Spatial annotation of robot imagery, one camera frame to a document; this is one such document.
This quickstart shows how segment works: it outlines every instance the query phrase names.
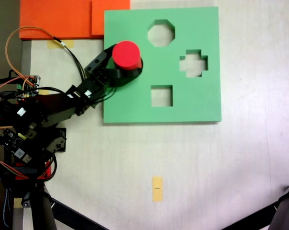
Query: green board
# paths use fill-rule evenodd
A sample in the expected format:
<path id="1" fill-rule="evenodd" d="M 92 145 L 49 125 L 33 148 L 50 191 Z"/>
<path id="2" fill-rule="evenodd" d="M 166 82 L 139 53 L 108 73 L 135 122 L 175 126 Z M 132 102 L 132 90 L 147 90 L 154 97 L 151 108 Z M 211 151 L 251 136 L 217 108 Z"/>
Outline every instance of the green board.
<path id="1" fill-rule="evenodd" d="M 104 102 L 105 123 L 221 121 L 217 7 L 106 11 L 104 21 L 104 47 L 132 41 L 144 64 L 137 79 Z M 175 30 L 175 39 L 164 47 L 148 40 L 148 30 L 160 22 Z M 179 60 L 192 52 L 207 58 L 208 69 L 187 78 Z M 172 89 L 172 106 L 152 107 L 151 89 L 166 86 Z"/>

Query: gray floor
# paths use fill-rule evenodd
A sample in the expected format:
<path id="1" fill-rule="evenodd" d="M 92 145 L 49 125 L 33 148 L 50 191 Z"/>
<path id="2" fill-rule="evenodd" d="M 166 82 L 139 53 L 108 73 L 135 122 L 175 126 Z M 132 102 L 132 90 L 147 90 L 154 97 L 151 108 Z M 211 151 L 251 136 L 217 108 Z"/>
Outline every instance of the gray floor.
<path id="1" fill-rule="evenodd" d="M 5 43 L 10 33 L 19 26 L 20 0 L 0 0 L 0 78 L 8 76 L 10 67 L 5 58 Z M 16 35 L 10 43 L 9 57 L 13 65 L 20 69 L 21 67 L 21 41 Z M 0 230 L 7 228 L 2 221 L 2 209 L 5 196 L 5 189 L 0 183 Z M 7 213 L 7 222 L 11 223 L 9 212 Z"/>

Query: red cylinder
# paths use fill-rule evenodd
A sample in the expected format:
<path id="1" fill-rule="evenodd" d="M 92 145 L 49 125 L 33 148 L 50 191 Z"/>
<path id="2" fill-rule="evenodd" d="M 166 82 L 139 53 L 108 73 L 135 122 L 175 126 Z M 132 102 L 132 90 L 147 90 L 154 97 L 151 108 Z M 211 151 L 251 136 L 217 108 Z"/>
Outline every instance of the red cylinder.
<path id="1" fill-rule="evenodd" d="M 118 68 L 132 70 L 142 68 L 139 47 L 130 41 L 123 41 L 115 45 L 112 58 Z"/>

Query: orange foam sheet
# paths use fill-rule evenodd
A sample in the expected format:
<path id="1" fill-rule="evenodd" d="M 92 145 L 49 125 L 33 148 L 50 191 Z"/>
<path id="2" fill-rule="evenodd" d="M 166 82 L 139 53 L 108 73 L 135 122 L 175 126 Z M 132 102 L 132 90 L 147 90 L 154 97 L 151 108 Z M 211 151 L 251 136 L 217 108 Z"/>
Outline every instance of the orange foam sheet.
<path id="1" fill-rule="evenodd" d="M 42 27 L 60 39 L 103 38 L 104 11 L 128 9 L 130 0 L 21 0 L 20 27 Z M 34 29 L 21 30 L 19 37 L 51 39 Z"/>
<path id="2" fill-rule="evenodd" d="M 130 0 L 92 0 L 92 38 L 104 37 L 104 11 L 129 9 Z"/>
<path id="3" fill-rule="evenodd" d="M 91 38 L 91 1 L 21 0 L 20 27 L 42 27 L 60 39 Z M 24 40 L 51 39 L 32 29 L 21 30 L 19 37 Z"/>

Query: black robot arm segment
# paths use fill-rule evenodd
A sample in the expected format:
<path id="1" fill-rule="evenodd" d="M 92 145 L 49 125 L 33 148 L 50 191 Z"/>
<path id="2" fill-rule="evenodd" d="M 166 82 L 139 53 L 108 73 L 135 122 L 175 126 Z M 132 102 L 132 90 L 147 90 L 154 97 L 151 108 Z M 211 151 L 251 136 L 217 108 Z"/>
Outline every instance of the black robot arm segment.
<path id="1" fill-rule="evenodd" d="M 113 48 L 100 53 L 85 68 L 84 81 L 78 87 L 72 85 L 66 93 L 57 90 L 60 93 L 27 97 L 18 104 L 6 100 L 10 94 L 4 97 L 0 102 L 0 125 L 13 126 L 25 140 L 18 138 L 11 130 L 6 130 L 4 136 L 0 137 L 0 144 L 14 156 L 20 156 L 21 152 L 19 159 L 33 167 L 46 162 L 62 149 L 66 137 L 56 128 L 58 123 L 74 114 L 82 115 L 89 107 L 94 108 L 109 94 L 113 95 L 117 87 L 128 84 L 141 74 L 142 68 L 108 69 Z"/>

